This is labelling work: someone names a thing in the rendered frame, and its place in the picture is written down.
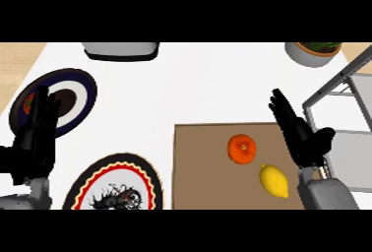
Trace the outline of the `yellow lemon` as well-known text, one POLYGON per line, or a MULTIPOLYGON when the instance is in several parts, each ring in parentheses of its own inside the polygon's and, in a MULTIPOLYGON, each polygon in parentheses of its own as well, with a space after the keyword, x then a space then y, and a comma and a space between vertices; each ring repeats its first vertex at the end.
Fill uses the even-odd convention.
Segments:
POLYGON ((260 183, 266 192, 279 198, 290 197, 288 178, 282 170, 274 166, 263 164, 259 173, 260 183))

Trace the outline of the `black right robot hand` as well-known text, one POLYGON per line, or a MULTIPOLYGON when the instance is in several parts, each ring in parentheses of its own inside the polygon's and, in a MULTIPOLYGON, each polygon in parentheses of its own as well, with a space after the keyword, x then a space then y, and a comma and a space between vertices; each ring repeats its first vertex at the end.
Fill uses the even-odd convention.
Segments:
POLYGON ((325 154, 331 151, 331 141, 336 136, 334 129, 325 127, 313 131, 306 119, 297 115, 279 89, 272 91, 269 108, 282 130, 294 163, 302 168, 324 166, 325 154))

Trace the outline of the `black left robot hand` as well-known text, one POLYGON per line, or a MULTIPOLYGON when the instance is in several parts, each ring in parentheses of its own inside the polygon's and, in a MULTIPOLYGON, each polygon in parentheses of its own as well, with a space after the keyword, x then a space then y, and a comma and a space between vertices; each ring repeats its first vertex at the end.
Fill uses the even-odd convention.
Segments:
POLYGON ((0 146, 0 173, 14 184, 48 178, 55 164, 55 130, 61 101, 39 86, 27 124, 20 128, 12 147, 0 146))

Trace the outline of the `navy and white round plate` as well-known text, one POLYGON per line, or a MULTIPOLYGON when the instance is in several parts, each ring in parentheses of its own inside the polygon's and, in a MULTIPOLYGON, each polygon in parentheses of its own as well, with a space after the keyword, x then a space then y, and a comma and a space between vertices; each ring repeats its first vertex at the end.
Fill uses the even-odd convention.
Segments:
POLYGON ((14 133, 27 124, 39 86, 46 86, 48 92, 61 101, 55 130, 55 136, 61 137, 79 126, 92 111, 98 97, 96 81, 86 71, 74 68, 55 70, 40 76, 24 88, 12 104, 9 126, 14 133))

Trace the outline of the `grey metal tiered shelf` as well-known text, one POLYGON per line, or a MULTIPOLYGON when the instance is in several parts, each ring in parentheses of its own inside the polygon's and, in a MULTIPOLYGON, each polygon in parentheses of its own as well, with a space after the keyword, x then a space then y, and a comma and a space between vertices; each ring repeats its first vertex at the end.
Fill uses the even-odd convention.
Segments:
POLYGON ((340 70, 303 103, 305 114, 310 125, 318 128, 312 106, 327 97, 346 97, 356 102, 358 108, 343 115, 350 119, 362 114, 367 130, 341 130, 337 127, 331 151, 325 155, 327 170, 353 192, 372 193, 372 73, 361 74, 359 70, 372 61, 372 44, 340 70))

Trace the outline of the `brown flat tray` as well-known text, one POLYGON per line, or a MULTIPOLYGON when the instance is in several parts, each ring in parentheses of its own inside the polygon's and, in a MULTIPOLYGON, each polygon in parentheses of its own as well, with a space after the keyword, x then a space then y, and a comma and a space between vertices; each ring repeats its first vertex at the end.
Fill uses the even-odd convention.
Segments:
POLYGON ((275 123, 179 125, 175 128, 173 203, 176 210, 302 210, 299 166, 294 164, 275 123), (244 134, 256 142, 256 158, 238 164, 229 158, 231 137, 244 134), (290 197, 263 189, 263 164, 284 171, 290 197))

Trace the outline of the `grey and black appliance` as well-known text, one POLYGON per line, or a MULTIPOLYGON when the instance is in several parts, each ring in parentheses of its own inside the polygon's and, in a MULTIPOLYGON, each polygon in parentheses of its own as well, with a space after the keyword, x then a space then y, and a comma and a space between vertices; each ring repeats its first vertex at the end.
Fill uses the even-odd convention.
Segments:
POLYGON ((93 60, 133 62, 157 57, 158 42, 83 42, 85 52, 93 60))

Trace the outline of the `orange squash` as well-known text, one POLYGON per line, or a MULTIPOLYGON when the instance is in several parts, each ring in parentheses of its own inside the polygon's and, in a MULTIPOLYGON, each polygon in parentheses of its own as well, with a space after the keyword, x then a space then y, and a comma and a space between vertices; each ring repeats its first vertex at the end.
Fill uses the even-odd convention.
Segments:
POLYGON ((244 134, 234 135, 229 140, 229 158, 238 164, 250 164, 256 157, 256 142, 244 134))

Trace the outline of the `black red patterned round plate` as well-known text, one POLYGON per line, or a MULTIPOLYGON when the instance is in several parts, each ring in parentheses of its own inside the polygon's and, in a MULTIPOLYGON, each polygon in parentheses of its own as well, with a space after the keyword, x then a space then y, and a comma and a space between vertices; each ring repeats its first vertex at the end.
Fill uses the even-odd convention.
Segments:
POLYGON ((161 210, 161 180, 148 160, 132 153, 99 159, 79 176, 65 210, 161 210))

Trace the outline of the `grey pot with green plant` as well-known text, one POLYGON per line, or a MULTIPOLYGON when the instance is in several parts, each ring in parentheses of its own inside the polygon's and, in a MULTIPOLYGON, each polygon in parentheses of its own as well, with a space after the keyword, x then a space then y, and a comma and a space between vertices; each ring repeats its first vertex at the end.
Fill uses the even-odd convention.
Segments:
POLYGON ((290 58, 303 66, 319 68, 328 64, 341 49, 339 45, 333 52, 313 51, 302 42, 287 42, 285 51, 290 58))

